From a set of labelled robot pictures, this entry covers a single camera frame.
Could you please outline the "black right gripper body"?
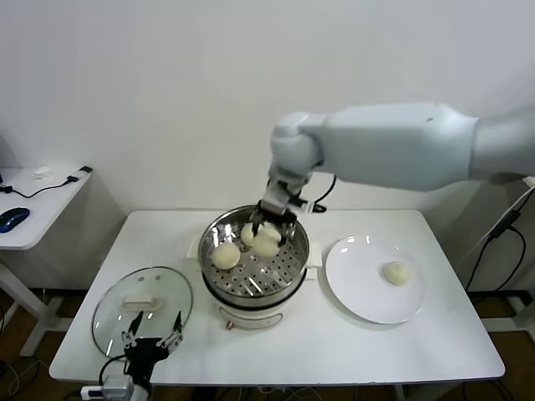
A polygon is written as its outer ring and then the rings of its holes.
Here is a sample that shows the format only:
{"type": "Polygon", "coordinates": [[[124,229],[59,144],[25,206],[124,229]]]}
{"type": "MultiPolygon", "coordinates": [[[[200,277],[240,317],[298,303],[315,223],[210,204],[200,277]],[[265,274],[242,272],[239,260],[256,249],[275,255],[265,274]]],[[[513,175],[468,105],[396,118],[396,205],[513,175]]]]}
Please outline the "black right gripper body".
{"type": "Polygon", "coordinates": [[[285,210],[280,214],[263,207],[261,201],[255,205],[254,217],[260,224],[271,223],[275,226],[292,226],[297,221],[297,216],[291,211],[285,210]]]}

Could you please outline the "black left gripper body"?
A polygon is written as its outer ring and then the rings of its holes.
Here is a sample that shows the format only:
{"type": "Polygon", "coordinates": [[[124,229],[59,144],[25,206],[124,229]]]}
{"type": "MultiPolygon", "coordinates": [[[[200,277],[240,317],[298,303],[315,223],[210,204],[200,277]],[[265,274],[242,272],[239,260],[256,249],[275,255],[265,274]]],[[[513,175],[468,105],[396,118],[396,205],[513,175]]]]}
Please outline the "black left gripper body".
{"type": "Polygon", "coordinates": [[[167,359],[169,349],[162,338],[139,338],[125,345],[127,375],[132,378],[151,378],[155,365],[167,359]]]}

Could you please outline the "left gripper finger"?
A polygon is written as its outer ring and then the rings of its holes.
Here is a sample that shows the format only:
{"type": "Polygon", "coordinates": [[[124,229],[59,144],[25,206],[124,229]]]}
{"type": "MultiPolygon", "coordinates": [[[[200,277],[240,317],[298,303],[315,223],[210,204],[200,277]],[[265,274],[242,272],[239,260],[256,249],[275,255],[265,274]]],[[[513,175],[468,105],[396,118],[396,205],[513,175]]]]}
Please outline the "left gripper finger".
{"type": "Polygon", "coordinates": [[[140,311],[137,316],[131,321],[128,328],[125,331],[121,332],[121,340],[125,348],[129,348],[135,341],[135,335],[137,334],[140,328],[143,316],[144,312],[140,311]]]}
{"type": "Polygon", "coordinates": [[[183,329],[183,325],[182,325],[181,312],[178,312],[170,333],[164,336],[158,342],[158,347],[177,348],[183,340],[182,329],[183,329]]]}

